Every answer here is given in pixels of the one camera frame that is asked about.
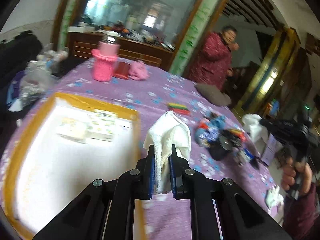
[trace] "bed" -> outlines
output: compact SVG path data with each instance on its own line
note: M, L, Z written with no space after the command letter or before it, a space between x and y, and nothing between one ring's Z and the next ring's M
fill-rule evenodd
M130 60L122 58L119 61L131 63ZM137 110L141 119L141 157L147 155L146 150L142 148L147 131L168 110L166 103L186 105L190 109L191 115L178 115L178 117L188 125L191 132L190 167L211 179L221 180L225 177L233 179L266 212L271 216L276 214L276 208L269 210L264 202L266 191L275 185L266 167L259 164L260 169L257 171L250 164L238 166L232 155L228 155L220 162L214 161L207 150L199 147L194 140L197 123L207 110L225 115L228 127L239 128L240 123L227 107L217 107L210 104L196 91L193 82L157 67L148 66L150 78L146 81L112 78L110 82L98 82L93 80L91 76L93 63L94 59L91 58L63 77L54 89L49 90L30 110L22 125L15 131L0 161L0 203L2 207L4 207L4 203L1 190L12 150L41 105L48 100L53 92L63 92ZM172 198L171 193L159 194L150 201L143 201L142 206L144 231L149 240L191 239L188 200L176 201Z

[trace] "white plastic bag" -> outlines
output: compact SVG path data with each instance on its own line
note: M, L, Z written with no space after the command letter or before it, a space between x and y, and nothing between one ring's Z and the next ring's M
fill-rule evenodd
M243 129L246 131L253 143L256 143L260 138L265 143L268 142L269 134L267 128L259 124L261 117L257 114L246 114L242 118L244 123Z
M19 99L22 108L45 94L55 82L56 77L50 71L37 66L29 67L20 82Z

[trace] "red coat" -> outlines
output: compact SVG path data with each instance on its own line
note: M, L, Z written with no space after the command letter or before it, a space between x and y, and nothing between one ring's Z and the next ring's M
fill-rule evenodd
M293 240L320 239L320 217L317 201L318 196L314 183L311 184L309 193L297 201L286 198L283 229Z
M190 69L188 78L197 83L215 85L221 90L230 68L231 50L220 33L210 33Z

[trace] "gray pillow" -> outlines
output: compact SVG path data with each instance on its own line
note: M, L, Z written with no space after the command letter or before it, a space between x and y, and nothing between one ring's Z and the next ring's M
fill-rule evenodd
M216 106L228 106L231 104L230 97L222 93L216 86L198 83L195 88L211 104Z

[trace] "metal screw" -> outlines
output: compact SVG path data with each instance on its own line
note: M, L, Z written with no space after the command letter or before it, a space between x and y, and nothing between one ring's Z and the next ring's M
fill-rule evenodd
M188 175L193 175L196 173L194 169L186 169L184 172Z
M230 178L224 178L224 179L223 179L223 183L226 184L226 185L228 185L228 186L230 186L230 185L233 184L233 180L230 179Z
M140 171L138 169L133 169L130 171L130 174L133 175L133 176L137 176L140 174Z
M92 184L95 186L95 187L99 187L101 186L103 183L103 181L101 179L96 179Z

